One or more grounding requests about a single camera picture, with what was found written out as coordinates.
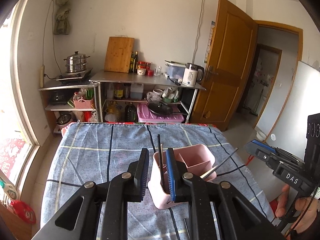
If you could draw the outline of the person's right hand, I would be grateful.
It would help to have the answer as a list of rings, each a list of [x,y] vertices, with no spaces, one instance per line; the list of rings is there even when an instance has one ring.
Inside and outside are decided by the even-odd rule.
[[[289,197],[290,186],[285,184],[277,199],[275,216],[282,217],[286,213],[286,203]],[[286,239],[319,239],[319,200],[315,198],[298,198],[295,209],[300,212],[300,222],[291,225],[292,231]]]

